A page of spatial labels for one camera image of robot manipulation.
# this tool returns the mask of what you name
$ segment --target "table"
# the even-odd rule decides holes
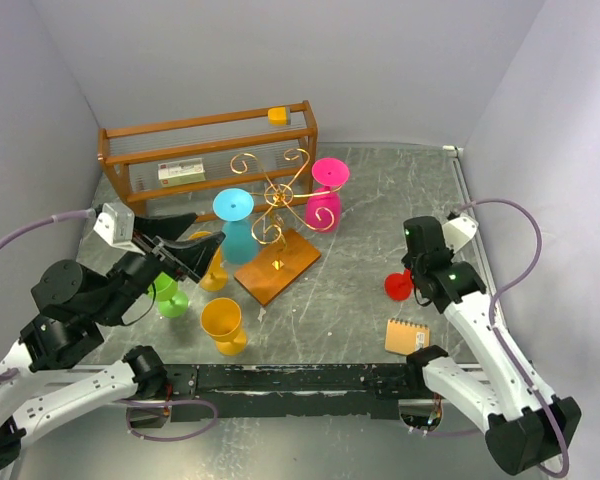
[[[104,344],[83,363],[112,363],[139,344],[153,345],[165,363],[400,362],[401,357],[384,350],[386,323],[391,317],[428,325],[432,344],[445,348],[459,363],[475,362],[459,333],[433,306],[419,307],[413,297],[393,302],[383,289],[385,277],[401,271],[400,259],[406,250],[402,222],[419,215],[444,220],[451,208],[466,202],[457,159],[441,148],[410,145],[323,144],[318,148],[318,158],[322,157],[340,158],[351,170],[349,182],[340,191],[340,225],[335,233],[315,233],[297,225],[288,212],[281,212],[286,224],[316,246],[322,258],[266,309],[233,278],[216,293],[187,281],[181,284],[190,298],[184,316],[162,318],[154,309],[132,327],[103,328]],[[103,178],[94,205],[116,198]],[[156,201],[149,208],[151,214],[190,212],[192,199],[180,195]],[[304,207],[297,212],[303,215]],[[221,221],[195,224],[185,236],[221,228]],[[79,262],[104,273],[122,254],[108,247],[87,225]],[[479,241],[465,247],[459,258],[472,263],[492,284]],[[242,308],[249,345],[235,358],[221,355],[200,328],[202,309],[218,296],[233,298]],[[137,318],[149,306],[148,298],[141,299],[125,321]]]

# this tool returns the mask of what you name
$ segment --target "yellow sponge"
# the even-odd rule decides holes
[[[274,107],[267,112],[271,125],[290,125],[291,109],[289,107]]]

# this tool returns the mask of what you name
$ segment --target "notebook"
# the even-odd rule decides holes
[[[429,346],[429,327],[390,318],[387,322],[387,337],[384,348],[387,352],[409,355]]]

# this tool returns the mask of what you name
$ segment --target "small cardboard box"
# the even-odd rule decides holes
[[[202,158],[188,158],[158,165],[158,180],[162,187],[204,181]]]

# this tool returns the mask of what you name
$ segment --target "wooden base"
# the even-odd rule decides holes
[[[280,270],[275,269],[273,262],[278,260],[277,252],[281,246],[271,244],[234,275],[238,283],[263,307],[320,258],[320,252],[295,230],[284,232],[284,238],[287,248],[280,253],[279,259],[283,263]]]

